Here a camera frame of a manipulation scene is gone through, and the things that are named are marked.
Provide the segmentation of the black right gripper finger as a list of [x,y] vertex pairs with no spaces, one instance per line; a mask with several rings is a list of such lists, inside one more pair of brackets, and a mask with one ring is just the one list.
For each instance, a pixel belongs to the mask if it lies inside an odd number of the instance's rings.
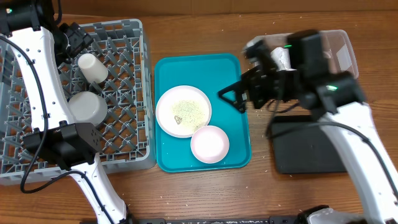
[[235,100],[233,101],[233,106],[240,112],[246,112],[246,102],[247,102],[247,94],[245,92],[235,92]]
[[241,76],[241,79],[218,92],[218,97],[224,101],[247,101],[248,78]]

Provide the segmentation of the white napkin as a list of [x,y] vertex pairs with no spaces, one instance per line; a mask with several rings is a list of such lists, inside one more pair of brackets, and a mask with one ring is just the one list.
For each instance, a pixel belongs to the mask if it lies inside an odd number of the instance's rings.
[[277,47],[271,52],[271,57],[277,65],[277,71],[292,70],[288,49]]

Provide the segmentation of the white paper cup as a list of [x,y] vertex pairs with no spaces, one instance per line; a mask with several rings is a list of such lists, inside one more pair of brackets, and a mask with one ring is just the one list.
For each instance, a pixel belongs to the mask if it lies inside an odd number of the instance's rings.
[[93,54],[83,54],[78,59],[78,67],[88,83],[101,83],[108,77],[108,69]]

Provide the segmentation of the small white plate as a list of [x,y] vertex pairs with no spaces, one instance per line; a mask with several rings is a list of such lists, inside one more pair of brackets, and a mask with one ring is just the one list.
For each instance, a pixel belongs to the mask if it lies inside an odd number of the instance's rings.
[[229,151],[229,138],[217,126],[204,126],[192,136],[190,149],[200,162],[215,164],[226,157]]

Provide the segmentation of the large white plate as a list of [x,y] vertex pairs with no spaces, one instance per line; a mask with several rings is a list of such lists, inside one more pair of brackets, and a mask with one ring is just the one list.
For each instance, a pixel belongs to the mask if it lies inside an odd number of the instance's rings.
[[212,108],[209,98],[196,87],[180,85],[167,90],[155,107],[160,128],[176,138],[190,138],[209,124]]

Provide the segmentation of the grey-green bowl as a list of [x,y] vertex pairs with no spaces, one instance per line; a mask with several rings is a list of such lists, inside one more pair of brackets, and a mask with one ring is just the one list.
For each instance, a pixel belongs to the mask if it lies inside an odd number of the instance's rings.
[[70,98],[69,108],[79,123],[101,124],[108,112],[106,100],[89,91],[77,93]]

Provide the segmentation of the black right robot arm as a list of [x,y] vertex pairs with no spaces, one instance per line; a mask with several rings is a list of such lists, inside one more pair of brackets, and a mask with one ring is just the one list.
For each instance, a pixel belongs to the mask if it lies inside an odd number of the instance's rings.
[[245,48],[254,67],[240,81],[218,92],[233,92],[231,106],[243,113],[246,103],[262,108],[268,101],[297,100],[315,118],[313,125],[329,138],[360,197],[363,214],[337,212],[326,205],[304,210],[297,223],[396,223],[397,170],[374,125],[359,83],[348,71],[331,73],[317,30],[287,37],[290,70],[279,70],[262,39]]

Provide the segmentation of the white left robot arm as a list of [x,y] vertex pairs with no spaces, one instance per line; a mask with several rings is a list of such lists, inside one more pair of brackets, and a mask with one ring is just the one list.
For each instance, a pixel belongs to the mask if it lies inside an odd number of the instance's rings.
[[51,1],[2,1],[1,40],[12,47],[27,90],[32,133],[25,148],[59,166],[92,206],[98,223],[135,223],[111,185],[100,159],[100,134],[69,109],[58,67],[70,63],[93,39],[78,24],[62,22]]

